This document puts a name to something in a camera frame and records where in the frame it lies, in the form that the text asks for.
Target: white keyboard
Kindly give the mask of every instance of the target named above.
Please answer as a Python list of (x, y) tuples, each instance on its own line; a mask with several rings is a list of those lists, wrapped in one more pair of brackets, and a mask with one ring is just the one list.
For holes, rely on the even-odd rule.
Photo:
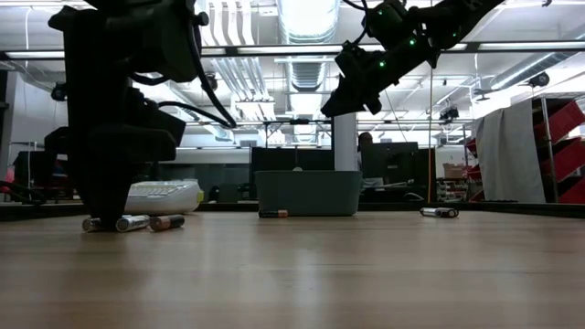
[(199, 206), (197, 181), (141, 182), (132, 184), (126, 201), (128, 215), (185, 214)]

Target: wooden table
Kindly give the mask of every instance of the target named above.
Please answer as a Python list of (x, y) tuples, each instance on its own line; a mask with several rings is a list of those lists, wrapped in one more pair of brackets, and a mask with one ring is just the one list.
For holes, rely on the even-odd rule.
[(2, 328), (585, 328), (585, 221), (462, 212), (0, 224)]

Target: copper battery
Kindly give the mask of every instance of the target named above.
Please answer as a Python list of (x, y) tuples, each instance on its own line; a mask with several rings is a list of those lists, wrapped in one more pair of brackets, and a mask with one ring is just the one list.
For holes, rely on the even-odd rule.
[(439, 208), (424, 207), (420, 209), (420, 214), (426, 217), (456, 218), (457, 216), (459, 216), (459, 211), (453, 208), (446, 207)]
[(83, 223), (81, 223), (81, 228), (83, 228), (83, 231), (86, 233), (106, 230), (106, 227), (101, 224), (101, 220), (99, 218), (84, 219)]
[(170, 228), (180, 228), (185, 224), (183, 215), (170, 215), (150, 218), (150, 228), (155, 232), (160, 232)]
[(124, 216), (116, 222), (118, 232), (129, 232), (141, 228), (146, 228), (149, 224), (150, 217), (141, 216)]
[(261, 210), (258, 212), (260, 218), (287, 218), (289, 212), (286, 210)]

